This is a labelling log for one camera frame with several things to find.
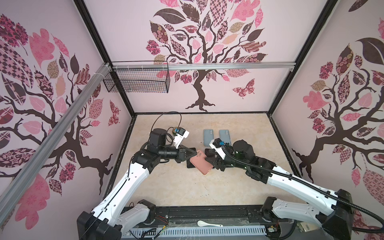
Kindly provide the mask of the pink phone case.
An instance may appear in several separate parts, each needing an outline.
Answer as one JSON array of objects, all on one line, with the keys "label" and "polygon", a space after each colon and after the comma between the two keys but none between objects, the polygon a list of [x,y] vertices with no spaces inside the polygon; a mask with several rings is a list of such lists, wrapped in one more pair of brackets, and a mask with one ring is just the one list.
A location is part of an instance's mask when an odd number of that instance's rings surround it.
[{"label": "pink phone case", "polygon": [[203,175],[206,175],[214,168],[212,164],[206,161],[206,155],[203,151],[197,150],[197,154],[190,158],[191,164],[198,169]]}]

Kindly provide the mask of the light blue case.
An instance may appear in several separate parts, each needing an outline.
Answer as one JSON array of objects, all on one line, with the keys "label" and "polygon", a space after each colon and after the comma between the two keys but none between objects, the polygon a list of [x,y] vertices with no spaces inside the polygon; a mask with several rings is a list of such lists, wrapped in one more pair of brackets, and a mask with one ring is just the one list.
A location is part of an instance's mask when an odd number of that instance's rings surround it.
[{"label": "light blue case", "polygon": [[203,144],[205,147],[209,147],[211,141],[214,139],[214,131],[212,129],[203,130]]},{"label": "light blue case", "polygon": [[222,142],[231,145],[231,136],[229,130],[219,130],[219,137]]}]

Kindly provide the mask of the black phone without case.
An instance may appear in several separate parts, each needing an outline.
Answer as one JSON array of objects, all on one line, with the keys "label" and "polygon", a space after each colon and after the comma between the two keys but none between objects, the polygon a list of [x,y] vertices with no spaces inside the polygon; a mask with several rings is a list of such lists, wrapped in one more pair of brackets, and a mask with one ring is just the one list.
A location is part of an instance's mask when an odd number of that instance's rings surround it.
[{"label": "black phone without case", "polygon": [[187,168],[188,168],[188,169],[196,168],[196,167],[191,163],[191,159],[188,159],[188,160],[187,160]]}]

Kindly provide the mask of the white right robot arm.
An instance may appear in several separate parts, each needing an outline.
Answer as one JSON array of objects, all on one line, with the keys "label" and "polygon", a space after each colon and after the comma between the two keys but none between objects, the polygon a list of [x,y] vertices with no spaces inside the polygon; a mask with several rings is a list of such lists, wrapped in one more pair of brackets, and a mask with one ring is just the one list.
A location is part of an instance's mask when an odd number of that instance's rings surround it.
[{"label": "white right robot arm", "polygon": [[212,158],[206,158],[214,168],[239,168],[246,171],[251,179],[280,188],[304,201],[302,204],[268,197],[260,215],[267,222],[291,219],[321,227],[337,240],[350,240],[354,221],[354,211],[349,205],[352,198],[344,190],[337,192],[321,188],[285,171],[274,162],[257,157],[253,147],[246,141],[236,141],[233,145],[221,139],[212,140]]}]

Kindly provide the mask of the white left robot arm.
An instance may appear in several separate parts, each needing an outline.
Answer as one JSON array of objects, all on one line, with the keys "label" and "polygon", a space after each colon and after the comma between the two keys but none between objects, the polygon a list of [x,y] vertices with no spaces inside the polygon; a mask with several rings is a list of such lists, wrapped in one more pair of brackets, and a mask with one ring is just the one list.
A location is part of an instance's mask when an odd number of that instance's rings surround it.
[{"label": "white left robot arm", "polygon": [[197,155],[195,150],[181,144],[189,134],[183,128],[176,128],[172,134],[165,129],[152,130],[112,191],[91,212],[80,214],[77,219],[79,239],[120,240],[133,227],[145,222],[154,204],[142,201],[126,212],[123,209],[162,160],[181,163]]}]

